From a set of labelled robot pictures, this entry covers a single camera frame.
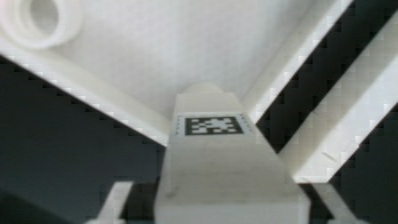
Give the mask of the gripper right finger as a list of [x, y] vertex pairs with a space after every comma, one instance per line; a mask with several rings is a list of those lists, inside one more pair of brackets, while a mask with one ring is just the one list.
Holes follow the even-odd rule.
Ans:
[[311, 199], [309, 224], [370, 224], [355, 217], [329, 183], [302, 184], [300, 187]]

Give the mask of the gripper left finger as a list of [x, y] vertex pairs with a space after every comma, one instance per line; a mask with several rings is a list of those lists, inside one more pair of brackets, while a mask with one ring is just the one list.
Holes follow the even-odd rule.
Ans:
[[155, 224], [155, 183], [116, 182], [98, 216], [84, 224]]

